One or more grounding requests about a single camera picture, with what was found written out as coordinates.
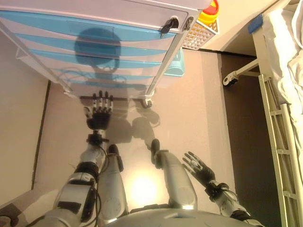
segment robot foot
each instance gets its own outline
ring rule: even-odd
[[[122,172],[124,170],[122,158],[119,153],[119,149],[116,144],[112,144],[108,148],[108,155],[116,155],[118,160],[119,171]]]
[[[153,164],[156,164],[155,155],[158,150],[160,150],[160,142],[158,139],[154,139],[151,142],[151,163]]]

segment basket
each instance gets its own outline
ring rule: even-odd
[[[215,22],[206,26],[200,21],[196,21],[194,26],[186,35],[182,47],[199,50],[208,40],[210,40],[214,35],[219,34],[219,20],[216,19]]]

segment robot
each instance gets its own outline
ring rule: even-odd
[[[160,142],[151,143],[151,160],[164,171],[169,194],[168,204],[150,205],[128,212],[120,172],[123,162],[115,144],[106,139],[106,129],[113,111],[113,97],[102,91],[93,95],[93,106],[84,107],[87,125],[92,133],[80,162],[58,194],[53,210],[47,212],[34,227],[263,227],[239,204],[237,195],[192,152],[185,153],[181,163]],[[186,170],[204,187],[221,215],[197,210],[197,196]],[[96,217],[88,224],[96,206]]]

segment lock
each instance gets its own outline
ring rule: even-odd
[[[164,34],[167,34],[171,28],[178,28],[179,27],[179,21],[176,17],[172,17],[169,19],[166,24],[161,29],[161,38],[163,38]]]
[[[191,26],[191,23],[193,22],[194,18],[193,17],[189,17],[187,18],[186,22],[185,22],[185,25],[183,27],[183,31],[189,31],[190,30],[190,26]]]

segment bed wheel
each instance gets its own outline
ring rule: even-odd
[[[142,104],[143,108],[145,108],[145,109],[151,108],[151,106],[152,106],[152,100],[151,99],[143,99],[141,101],[141,104]]]
[[[231,85],[237,83],[239,80],[239,76],[237,76],[236,71],[228,74],[223,80],[223,86],[230,87]]]

